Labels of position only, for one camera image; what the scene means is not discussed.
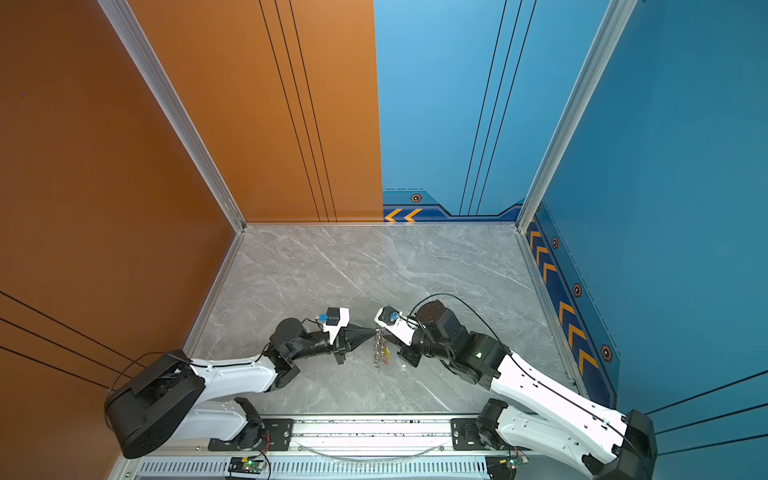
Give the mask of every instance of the white robotic arm segment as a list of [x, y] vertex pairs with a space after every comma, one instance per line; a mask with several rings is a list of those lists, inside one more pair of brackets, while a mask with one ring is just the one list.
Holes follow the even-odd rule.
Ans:
[[104, 403], [125, 458], [146, 455], [170, 438], [210, 439], [209, 450], [260, 445], [266, 426], [248, 399], [213, 399], [280, 389], [299, 374], [298, 359], [332, 353], [341, 365], [376, 333], [349, 323], [349, 309], [329, 308], [321, 317], [319, 332], [307, 331], [296, 318], [284, 319], [258, 356], [202, 360], [174, 350], [155, 360]]
[[498, 337], [468, 332], [437, 300], [422, 306], [409, 323], [411, 343], [404, 341], [395, 323], [383, 318], [393, 311], [384, 307], [376, 320], [392, 334], [386, 338], [401, 346], [398, 355], [406, 362], [416, 367], [422, 356], [440, 358], [465, 381], [538, 413], [523, 415], [505, 402], [489, 400], [476, 422], [489, 448], [536, 449], [600, 480], [650, 477], [656, 443], [647, 416], [634, 410], [624, 415], [572, 392], [534, 369]]
[[376, 322], [376, 325], [387, 329], [407, 346], [411, 346], [415, 328], [403, 316], [402, 312], [395, 311], [391, 306], [385, 306], [379, 309], [373, 321]]
[[534, 369], [517, 353], [507, 355], [498, 366], [498, 372], [501, 375], [491, 381], [492, 392], [534, 410], [586, 447], [600, 462], [609, 463], [616, 459], [612, 449], [614, 445], [621, 445], [621, 435], [627, 430], [627, 424], [621, 421], [624, 416], [621, 412], [600, 406], [563, 387]]
[[584, 445], [565, 430], [540, 415], [529, 415], [511, 406], [498, 417], [498, 434], [508, 445], [521, 445], [576, 468], [591, 477], [581, 457], [589, 455]]
[[333, 343], [336, 341], [336, 336], [339, 335], [339, 331], [349, 325], [349, 309], [329, 308], [328, 313], [318, 316], [317, 319], [323, 326], [323, 332], [330, 335], [329, 341]]
[[233, 360], [191, 359], [190, 366], [194, 374], [205, 381], [205, 390], [197, 397], [195, 405], [237, 395], [243, 392], [244, 386], [248, 392], [265, 392], [277, 378], [275, 365], [266, 356]]

